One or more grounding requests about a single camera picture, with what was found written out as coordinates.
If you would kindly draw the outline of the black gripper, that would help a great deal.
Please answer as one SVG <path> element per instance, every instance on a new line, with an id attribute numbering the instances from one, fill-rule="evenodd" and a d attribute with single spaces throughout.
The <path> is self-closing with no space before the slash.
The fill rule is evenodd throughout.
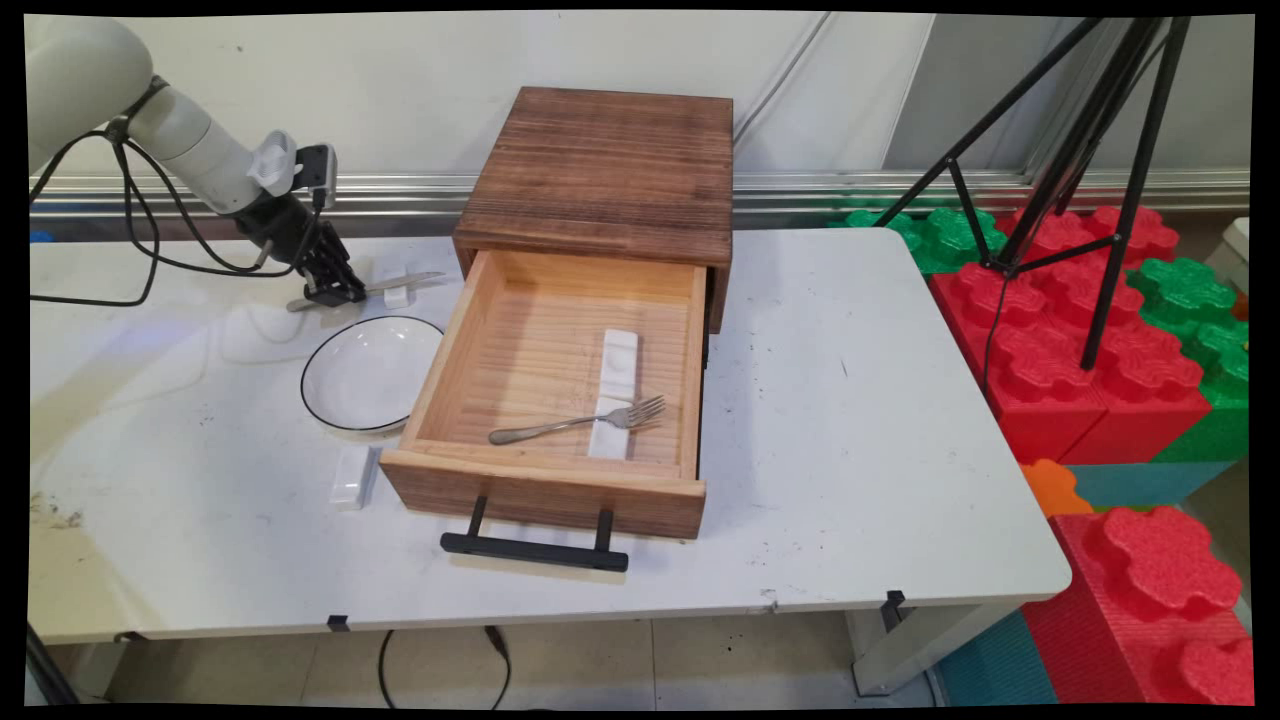
<path id="1" fill-rule="evenodd" d="M 236 228 L 268 256 L 303 269 L 303 299 L 312 305 L 338 307 L 346 301 L 364 301 L 365 283 L 349 264 L 349 254 L 332 225 L 321 225 L 323 209 L 307 205 L 293 193 L 260 193 L 236 213 Z"/>

